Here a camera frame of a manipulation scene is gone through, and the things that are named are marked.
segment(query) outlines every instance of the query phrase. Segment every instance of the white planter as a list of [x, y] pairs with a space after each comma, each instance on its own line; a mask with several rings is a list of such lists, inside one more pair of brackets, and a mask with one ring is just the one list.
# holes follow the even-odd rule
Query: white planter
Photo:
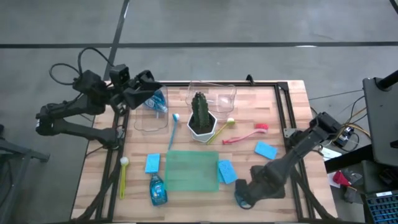
[[200, 141], [200, 142], [207, 142], [216, 133], [217, 118], [212, 113], [209, 112], [209, 114], [210, 114], [210, 116], [213, 117], [214, 124], [213, 124], [213, 128], [211, 129], [211, 132], [210, 133], [205, 133], [205, 134], [197, 134], [197, 133], [194, 132], [194, 130], [189, 126], [189, 122], [192, 119], [193, 113], [191, 113], [191, 116], [189, 116], [187, 126], [188, 126], [189, 130], [191, 131], [192, 138], [194, 140], [197, 140], [197, 141]]

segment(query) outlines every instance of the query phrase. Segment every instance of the blue sponge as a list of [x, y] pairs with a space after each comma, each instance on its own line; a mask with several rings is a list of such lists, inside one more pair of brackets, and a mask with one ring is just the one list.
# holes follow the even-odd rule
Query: blue sponge
[[160, 154], [148, 154], [147, 156], [147, 164], [145, 166], [146, 174], [155, 174], [159, 171], [160, 164]]
[[256, 149], [254, 150], [257, 154], [260, 154], [268, 159], [275, 159], [278, 149], [274, 148], [262, 141], [257, 142]]
[[218, 168], [220, 169], [221, 175], [223, 176], [226, 184], [230, 184], [238, 178], [231, 161], [219, 161]]
[[220, 168], [219, 168], [219, 167], [217, 167], [217, 173], [218, 173], [218, 182], [219, 182], [219, 183], [225, 183], [224, 177], [223, 177], [223, 175], [221, 174], [221, 171], [220, 171]]

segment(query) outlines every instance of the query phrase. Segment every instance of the blue soap bottle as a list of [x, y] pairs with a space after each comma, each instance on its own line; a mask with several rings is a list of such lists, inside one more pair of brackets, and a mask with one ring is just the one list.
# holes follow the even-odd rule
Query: blue soap bottle
[[163, 180], [157, 174], [152, 174], [149, 191], [154, 206], [163, 205], [167, 202], [167, 192], [164, 189]]

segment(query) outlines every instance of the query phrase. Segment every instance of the pink scrub brush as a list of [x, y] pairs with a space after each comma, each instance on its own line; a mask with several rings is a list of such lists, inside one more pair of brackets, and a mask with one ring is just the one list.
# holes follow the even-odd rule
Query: pink scrub brush
[[268, 124], [255, 124], [253, 132], [251, 132], [248, 135], [243, 136], [243, 137], [233, 137], [233, 138], [228, 139], [228, 140], [223, 140], [223, 144], [232, 144], [234, 142], [238, 142], [240, 140], [243, 140], [243, 139], [249, 137], [252, 134], [255, 134], [255, 133], [264, 133], [265, 134], [267, 132], [268, 132]]

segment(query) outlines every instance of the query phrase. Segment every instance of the green handle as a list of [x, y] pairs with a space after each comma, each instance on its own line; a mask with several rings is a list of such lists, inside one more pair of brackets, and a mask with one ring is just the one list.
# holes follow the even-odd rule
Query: green handle
[[125, 188], [126, 188], [126, 165], [122, 165], [122, 177], [120, 181], [120, 199], [124, 199]]
[[213, 135], [213, 137], [211, 137], [211, 138], [209, 139], [209, 141], [206, 142], [206, 144], [211, 144], [211, 143], [214, 141], [214, 139], [216, 139], [217, 135], [218, 135], [219, 133], [221, 133], [221, 131], [222, 131], [227, 125], [228, 125], [228, 123], [225, 123], [224, 126], [222, 126], [222, 127], [220, 128], [220, 130], [218, 130], [218, 131], [216, 132], [216, 134]]

